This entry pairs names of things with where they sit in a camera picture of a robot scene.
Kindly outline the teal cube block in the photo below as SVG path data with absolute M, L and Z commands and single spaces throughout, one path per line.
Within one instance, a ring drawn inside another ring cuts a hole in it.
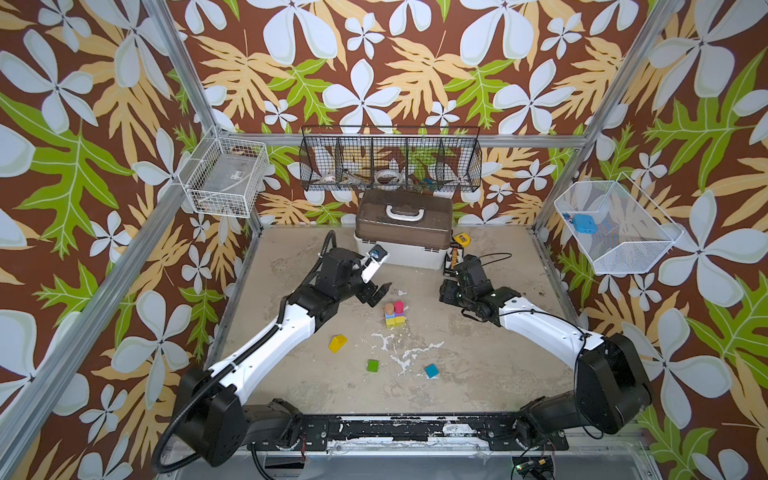
M 439 375 L 439 369 L 436 365 L 430 364 L 425 367 L 425 373 L 428 378 L 435 378 Z

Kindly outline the white mesh basket right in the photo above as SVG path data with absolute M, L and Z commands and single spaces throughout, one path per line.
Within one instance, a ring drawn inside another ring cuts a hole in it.
M 630 179 L 577 181 L 554 206 L 597 275 L 646 274 L 683 236 L 683 228 Z M 576 233 L 570 223 L 576 214 L 590 215 L 598 232 Z

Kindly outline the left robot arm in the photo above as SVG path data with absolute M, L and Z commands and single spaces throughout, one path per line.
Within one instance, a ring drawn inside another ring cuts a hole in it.
M 355 297 L 376 306 L 390 285 L 378 286 L 373 277 L 388 259 L 379 243 L 366 254 L 341 248 L 330 231 L 308 274 L 281 298 L 275 319 L 234 353 L 182 377 L 172 418 L 152 454 L 154 472 L 168 474 L 198 459 L 211 466 L 228 461 L 253 423 L 244 402 L 259 383 L 335 316 L 345 300 Z

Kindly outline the black battery holder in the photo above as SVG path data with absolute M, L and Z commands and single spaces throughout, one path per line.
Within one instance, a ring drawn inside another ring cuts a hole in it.
M 452 243 L 448 249 L 443 267 L 443 275 L 446 277 L 455 277 L 457 275 L 456 267 L 464 260 L 464 247 L 458 243 Z

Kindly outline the blue object in basket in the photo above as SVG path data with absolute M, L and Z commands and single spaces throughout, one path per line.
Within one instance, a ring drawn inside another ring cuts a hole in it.
M 578 234 L 594 235 L 598 232 L 598 225 L 590 215 L 576 214 L 570 223 Z

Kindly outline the brown lid storage box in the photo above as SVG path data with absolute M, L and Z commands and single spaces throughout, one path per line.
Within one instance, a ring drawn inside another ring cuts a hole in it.
M 440 270 L 452 242 L 453 204 L 447 198 L 405 190 L 369 190 L 356 214 L 358 253 L 375 245 L 391 265 Z

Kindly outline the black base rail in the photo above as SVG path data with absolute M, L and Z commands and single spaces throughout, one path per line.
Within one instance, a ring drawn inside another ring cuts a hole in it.
M 523 451 L 527 447 L 569 448 L 561 431 L 534 439 L 524 435 L 522 421 L 514 412 L 331 415 L 288 414 L 275 419 L 259 419 L 247 430 L 244 445 L 256 444 L 261 450 L 324 452 L 338 444 L 357 440 L 382 440 L 425 447 L 456 438 L 473 442 L 492 452 Z

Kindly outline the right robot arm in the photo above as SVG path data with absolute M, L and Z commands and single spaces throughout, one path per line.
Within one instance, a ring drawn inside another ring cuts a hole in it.
M 650 380 L 629 338 L 584 330 L 512 288 L 494 287 L 477 256 L 466 256 L 443 280 L 439 300 L 470 320 L 527 338 L 572 369 L 570 391 L 532 400 L 515 414 L 513 439 L 524 448 L 571 428 L 616 434 L 652 404 Z

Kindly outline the yellow wedge block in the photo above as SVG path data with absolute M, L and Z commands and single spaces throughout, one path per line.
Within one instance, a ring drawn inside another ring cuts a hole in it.
M 331 339 L 328 348 L 332 353 L 336 354 L 347 344 L 347 342 L 348 339 L 346 336 L 342 334 L 335 335 Z

